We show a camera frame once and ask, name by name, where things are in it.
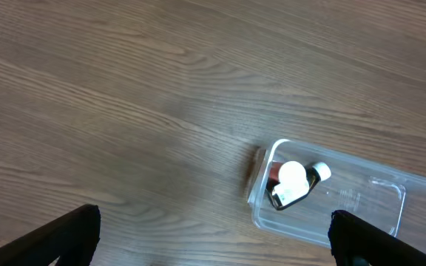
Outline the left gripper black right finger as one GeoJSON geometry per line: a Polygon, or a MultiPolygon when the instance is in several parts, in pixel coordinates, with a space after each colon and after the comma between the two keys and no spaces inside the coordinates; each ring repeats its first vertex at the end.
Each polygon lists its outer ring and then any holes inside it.
{"type": "Polygon", "coordinates": [[[426,265],[425,253],[344,210],[331,214],[328,239],[337,266],[426,265]]]}

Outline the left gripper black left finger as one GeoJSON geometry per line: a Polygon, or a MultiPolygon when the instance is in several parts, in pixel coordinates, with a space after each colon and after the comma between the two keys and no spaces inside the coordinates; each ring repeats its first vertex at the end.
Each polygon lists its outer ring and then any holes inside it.
{"type": "Polygon", "coordinates": [[[99,207],[82,205],[0,247],[0,265],[89,265],[100,231],[99,207]]]}

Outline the orange tube white cap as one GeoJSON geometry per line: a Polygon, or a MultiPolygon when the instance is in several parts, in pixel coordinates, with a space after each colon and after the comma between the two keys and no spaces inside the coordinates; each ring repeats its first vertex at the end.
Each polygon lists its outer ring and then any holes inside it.
{"type": "Polygon", "coordinates": [[[273,162],[268,175],[267,189],[279,184],[308,187],[305,167],[297,161],[273,162]]]}

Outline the dark syrup bottle white cap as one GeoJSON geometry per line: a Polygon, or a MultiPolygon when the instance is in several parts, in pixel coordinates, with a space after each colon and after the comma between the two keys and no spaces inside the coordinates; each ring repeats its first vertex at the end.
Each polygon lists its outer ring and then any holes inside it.
{"type": "Polygon", "coordinates": [[[277,211],[282,211],[291,205],[305,199],[314,187],[331,177],[331,169],[324,162],[312,163],[304,166],[308,180],[308,187],[279,184],[267,189],[266,194],[277,211]]]}

